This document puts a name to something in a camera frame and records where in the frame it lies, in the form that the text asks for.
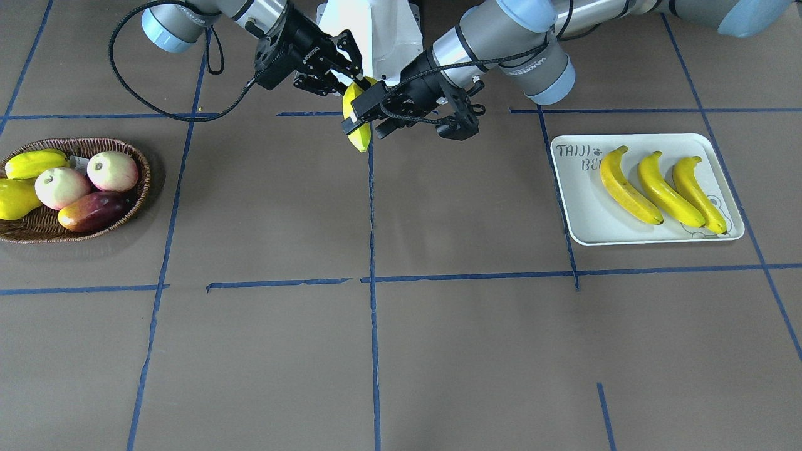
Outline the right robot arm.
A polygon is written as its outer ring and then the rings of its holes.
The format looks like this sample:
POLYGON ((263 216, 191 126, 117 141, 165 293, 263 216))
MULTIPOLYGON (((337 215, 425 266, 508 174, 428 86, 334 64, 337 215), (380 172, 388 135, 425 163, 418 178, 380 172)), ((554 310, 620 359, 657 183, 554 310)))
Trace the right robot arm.
POLYGON ((158 48, 180 53, 221 17, 257 38, 253 66, 264 89, 290 75, 294 86, 321 96, 343 95, 350 83, 370 87, 350 31, 326 33, 292 1, 163 1, 144 9, 141 26, 158 48))

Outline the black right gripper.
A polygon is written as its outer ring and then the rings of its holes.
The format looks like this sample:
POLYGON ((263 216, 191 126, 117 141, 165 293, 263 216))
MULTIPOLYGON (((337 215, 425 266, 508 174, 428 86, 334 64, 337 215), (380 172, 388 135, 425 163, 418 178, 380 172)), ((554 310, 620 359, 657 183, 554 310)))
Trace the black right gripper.
POLYGON ((279 38, 293 45, 295 88, 327 96, 343 95, 355 83, 367 90, 372 83, 364 75, 363 57, 349 29, 329 35, 295 8, 292 3, 265 37, 279 38))

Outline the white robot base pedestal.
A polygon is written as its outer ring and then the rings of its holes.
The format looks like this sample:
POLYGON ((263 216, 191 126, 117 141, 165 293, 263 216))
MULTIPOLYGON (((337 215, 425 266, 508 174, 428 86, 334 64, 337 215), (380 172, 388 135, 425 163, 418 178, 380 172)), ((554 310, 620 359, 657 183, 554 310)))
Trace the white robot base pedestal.
POLYGON ((424 51, 419 5, 412 1, 326 1, 316 22, 330 35, 349 29, 363 57, 363 74, 397 85, 424 51))

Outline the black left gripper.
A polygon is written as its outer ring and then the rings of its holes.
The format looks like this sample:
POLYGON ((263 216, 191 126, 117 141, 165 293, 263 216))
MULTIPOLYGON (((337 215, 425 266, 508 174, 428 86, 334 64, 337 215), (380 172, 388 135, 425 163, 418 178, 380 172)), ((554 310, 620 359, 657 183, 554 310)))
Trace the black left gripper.
MULTIPOLYGON (((419 75, 425 70, 436 68, 432 49, 427 49, 416 57, 401 73, 401 81, 419 75)), ((348 106, 350 112, 343 114, 341 129, 347 136, 372 136, 372 121, 386 119, 388 114, 383 110, 385 97, 391 88, 400 88, 395 91, 389 100, 385 101, 385 108, 398 115, 410 117, 426 117, 438 105, 437 100, 444 97, 442 88, 443 76, 441 71, 434 71, 405 83, 387 86, 385 80, 378 80, 364 90, 358 83, 348 87, 348 106)), ((452 136, 452 119, 446 119, 446 125, 435 125, 439 136, 452 136)), ((376 128, 378 136, 388 136, 399 128, 411 127, 415 122, 409 120, 386 119, 376 128)))

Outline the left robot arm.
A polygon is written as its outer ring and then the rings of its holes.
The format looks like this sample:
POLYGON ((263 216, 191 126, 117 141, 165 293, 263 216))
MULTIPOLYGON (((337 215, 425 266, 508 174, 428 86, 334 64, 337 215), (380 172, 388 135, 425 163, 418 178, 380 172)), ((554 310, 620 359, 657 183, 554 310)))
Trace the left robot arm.
POLYGON ((402 69, 397 85, 379 81, 350 101, 343 130, 351 135, 378 121, 376 137, 428 123, 440 137, 478 133, 484 106, 472 102, 482 76, 496 70, 536 105, 554 105, 572 91, 576 70, 563 49, 607 23, 667 14, 750 37, 764 31, 790 1, 484 1, 464 12, 447 33, 402 69))

